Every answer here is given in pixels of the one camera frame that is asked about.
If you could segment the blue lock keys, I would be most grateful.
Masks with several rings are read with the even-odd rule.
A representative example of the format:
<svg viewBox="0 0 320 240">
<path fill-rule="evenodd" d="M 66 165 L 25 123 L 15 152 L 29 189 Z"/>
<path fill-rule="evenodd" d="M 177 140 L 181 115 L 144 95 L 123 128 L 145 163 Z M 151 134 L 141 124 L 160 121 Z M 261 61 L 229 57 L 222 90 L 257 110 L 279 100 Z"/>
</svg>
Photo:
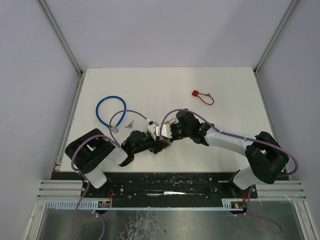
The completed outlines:
<svg viewBox="0 0 320 240">
<path fill-rule="evenodd" d="M 132 120 L 128 125 L 125 126 L 125 128 L 132 128 L 133 126 L 133 123 L 134 123 L 134 120 Z"/>
</svg>

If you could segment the large brass padlock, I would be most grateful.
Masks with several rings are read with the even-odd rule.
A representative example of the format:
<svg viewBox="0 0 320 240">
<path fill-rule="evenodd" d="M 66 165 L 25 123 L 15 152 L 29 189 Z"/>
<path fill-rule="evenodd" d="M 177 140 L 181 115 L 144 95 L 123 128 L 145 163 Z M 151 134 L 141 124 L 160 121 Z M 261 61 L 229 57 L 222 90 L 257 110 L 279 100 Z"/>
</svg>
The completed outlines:
<svg viewBox="0 0 320 240">
<path fill-rule="evenodd" d="M 166 144 L 165 149 L 170 147 L 172 145 L 172 142 L 170 139 L 164 139 L 163 142 Z"/>
</svg>

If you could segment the blue cable lock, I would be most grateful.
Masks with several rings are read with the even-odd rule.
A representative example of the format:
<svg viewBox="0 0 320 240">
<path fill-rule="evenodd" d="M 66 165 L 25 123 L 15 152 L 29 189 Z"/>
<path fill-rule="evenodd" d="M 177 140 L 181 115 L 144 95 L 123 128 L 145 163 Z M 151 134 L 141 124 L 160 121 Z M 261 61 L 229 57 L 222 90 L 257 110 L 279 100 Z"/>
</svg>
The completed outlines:
<svg viewBox="0 0 320 240">
<path fill-rule="evenodd" d="M 123 122 L 126 113 L 122 112 L 121 116 L 116 116 L 112 124 L 110 123 L 111 117 L 120 110 L 126 110 L 127 104 L 125 100 L 119 96 L 111 95 L 101 99 L 95 108 L 95 115 L 98 121 L 105 127 L 110 127 L 114 133 L 118 133 L 118 128 Z"/>
</svg>

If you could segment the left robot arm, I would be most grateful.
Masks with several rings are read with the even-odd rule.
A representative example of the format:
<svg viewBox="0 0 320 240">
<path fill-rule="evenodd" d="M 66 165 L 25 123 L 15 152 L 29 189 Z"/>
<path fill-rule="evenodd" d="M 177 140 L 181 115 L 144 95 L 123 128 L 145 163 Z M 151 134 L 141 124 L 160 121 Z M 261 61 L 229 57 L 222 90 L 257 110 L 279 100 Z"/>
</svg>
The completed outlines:
<svg viewBox="0 0 320 240">
<path fill-rule="evenodd" d="M 169 141 L 154 139 L 150 132 L 134 130 L 118 147 L 95 128 L 67 145 L 64 152 L 71 160 L 72 168 L 99 189 L 107 182 L 107 177 L 99 168 L 102 161 L 109 160 L 125 167 L 134 160 L 135 154 L 144 151 L 157 154 L 169 146 Z"/>
</svg>

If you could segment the red cable padlock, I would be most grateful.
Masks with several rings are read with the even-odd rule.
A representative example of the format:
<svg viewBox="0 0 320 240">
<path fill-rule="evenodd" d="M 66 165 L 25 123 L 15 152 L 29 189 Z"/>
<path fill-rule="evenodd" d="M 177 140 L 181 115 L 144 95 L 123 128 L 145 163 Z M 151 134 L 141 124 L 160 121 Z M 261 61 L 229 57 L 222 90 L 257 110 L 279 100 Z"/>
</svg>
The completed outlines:
<svg viewBox="0 0 320 240">
<path fill-rule="evenodd" d="M 206 93 L 201 93 L 198 90 L 193 90 L 191 95 L 195 98 L 200 99 L 205 105 L 212 106 L 215 103 L 214 98 L 210 96 L 206 96 Z"/>
</svg>

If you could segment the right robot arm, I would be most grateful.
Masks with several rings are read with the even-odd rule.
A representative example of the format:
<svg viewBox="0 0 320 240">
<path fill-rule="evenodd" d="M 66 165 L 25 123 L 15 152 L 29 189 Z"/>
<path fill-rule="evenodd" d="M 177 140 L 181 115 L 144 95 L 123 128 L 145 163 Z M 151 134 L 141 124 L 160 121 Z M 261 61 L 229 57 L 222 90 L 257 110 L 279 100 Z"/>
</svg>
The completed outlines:
<svg viewBox="0 0 320 240">
<path fill-rule="evenodd" d="M 238 170 L 230 180 L 241 190 L 260 182 L 273 184 L 289 161 L 288 154 L 280 150 L 268 132 L 262 131 L 254 137 L 225 132 L 212 123 L 200 122 L 187 110 L 178 111 L 176 119 L 170 125 L 172 142 L 189 138 L 196 144 L 223 148 L 246 157 L 249 166 Z"/>
</svg>

